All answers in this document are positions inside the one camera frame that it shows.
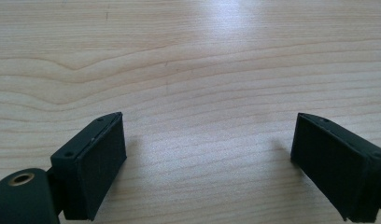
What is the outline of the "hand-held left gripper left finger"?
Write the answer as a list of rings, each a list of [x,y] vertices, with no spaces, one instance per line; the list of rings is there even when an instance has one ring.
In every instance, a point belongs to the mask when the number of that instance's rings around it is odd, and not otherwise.
[[[54,179],[63,186],[69,220],[93,220],[127,159],[122,114],[93,120],[51,157]]]

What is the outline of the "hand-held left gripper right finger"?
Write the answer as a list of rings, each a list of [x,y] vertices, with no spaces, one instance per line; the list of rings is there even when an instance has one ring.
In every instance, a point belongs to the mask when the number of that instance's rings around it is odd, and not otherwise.
[[[375,222],[381,210],[381,147],[329,119],[300,113],[290,158],[343,219]]]

